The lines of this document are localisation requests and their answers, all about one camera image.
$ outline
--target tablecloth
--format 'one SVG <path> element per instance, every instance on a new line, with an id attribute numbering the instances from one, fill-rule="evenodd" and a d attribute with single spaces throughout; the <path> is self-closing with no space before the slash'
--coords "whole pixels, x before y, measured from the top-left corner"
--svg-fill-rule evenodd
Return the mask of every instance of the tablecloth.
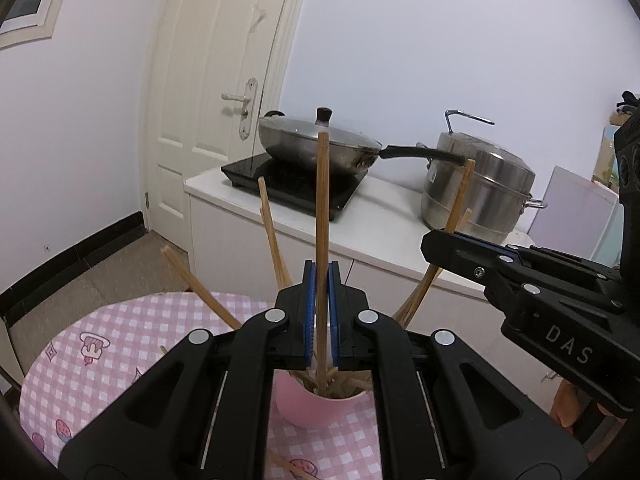
<path id="1" fill-rule="evenodd" d="M 269 308 L 246 296 L 213 293 L 244 322 Z M 99 308 L 55 336 L 31 366 L 20 397 L 20 421 L 55 465 L 64 445 L 195 328 L 229 327 L 191 292 L 144 296 Z M 321 430 L 290 425 L 271 406 L 268 449 L 322 480 L 380 479 L 372 394 Z M 291 479 L 268 464 L 266 479 Z"/>

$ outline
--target black induction cooker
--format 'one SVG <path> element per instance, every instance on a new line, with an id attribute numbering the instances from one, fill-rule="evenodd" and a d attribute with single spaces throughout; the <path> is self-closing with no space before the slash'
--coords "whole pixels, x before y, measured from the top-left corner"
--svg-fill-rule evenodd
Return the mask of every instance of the black induction cooker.
<path id="1" fill-rule="evenodd" d="M 316 214 L 316 174 L 263 153 L 223 166 L 222 172 L 239 187 L 260 194 L 258 178 L 264 177 L 269 200 Z M 367 174 L 332 176 L 329 181 L 329 220 L 334 220 Z"/>

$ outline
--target stainless steel pot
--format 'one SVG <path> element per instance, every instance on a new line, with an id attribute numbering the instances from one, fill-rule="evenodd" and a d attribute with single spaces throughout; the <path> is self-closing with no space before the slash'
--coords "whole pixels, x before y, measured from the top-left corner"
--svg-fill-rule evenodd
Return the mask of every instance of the stainless steel pot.
<path id="1" fill-rule="evenodd" d="M 269 155 L 305 168 L 316 170 L 318 132 L 329 133 L 329 171 L 331 174 L 356 174 L 368 170 L 380 158 L 416 156 L 446 160 L 461 166 L 464 157 L 450 152 L 417 146 L 387 146 L 363 134 L 329 126 L 332 111 L 318 108 L 315 123 L 285 117 L 282 112 L 267 112 L 258 119 L 260 142 Z"/>
<path id="2" fill-rule="evenodd" d="M 487 140 L 454 132 L 449 120 L 454 114 L 494 123 L 459 110 L 447 110 L 449 131 L 440 134 L 437 148 L 475 159 L 476 168 L 463 205 L 463 211 L 469 208 L 472 212 L 462 231 L 500 244 L 513 231 L 525 208 L 546 207 L 546 203 L 530 195 L 536 174 L 519 156 Z M 462 168 L 447 162 L 434 160 L 430 165 L 421 205 L 422 219 L 428 227 L 441 229 L 446 224 L 462 174 Z"/>

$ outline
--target frying pan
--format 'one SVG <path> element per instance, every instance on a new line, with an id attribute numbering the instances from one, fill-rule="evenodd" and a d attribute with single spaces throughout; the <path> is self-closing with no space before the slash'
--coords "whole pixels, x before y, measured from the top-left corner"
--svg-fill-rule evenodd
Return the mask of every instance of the frying pan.
<path id="1" fill-rule="evenodd" d="M 329 172 L 331 174 L 357 174 L 368 170 L 380 158 L 420 157 L 445 160 L 459 166 L 465 157 L 423 146 L 387 146 L 363 134 L 340 130 L 329 126 L 332 111 L 318 108 L 316 122 L 289 119 L 282 112 L 273 110 L 258 119 L 260 142 L 269 155 L 316 170 L 318 132 L 329 132 Z"/>

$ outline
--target door handle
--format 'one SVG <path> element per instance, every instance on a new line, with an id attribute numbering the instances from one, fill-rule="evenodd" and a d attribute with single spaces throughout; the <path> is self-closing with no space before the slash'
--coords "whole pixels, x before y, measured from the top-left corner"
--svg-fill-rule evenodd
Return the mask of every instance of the door handle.
<path id="1" fill-rule="evenodd" d="M 246 82 L 244 87 L 244 95 L 233 95 L 223 93 L 220 97 L 223 101 L 237 101 L 242 103 L 240 110 L 240 139 L 247 140 L 251 129 L 251 119 L 254 114 L 255 93 L 258 89 L 258 82 L 254 77 Z"/>

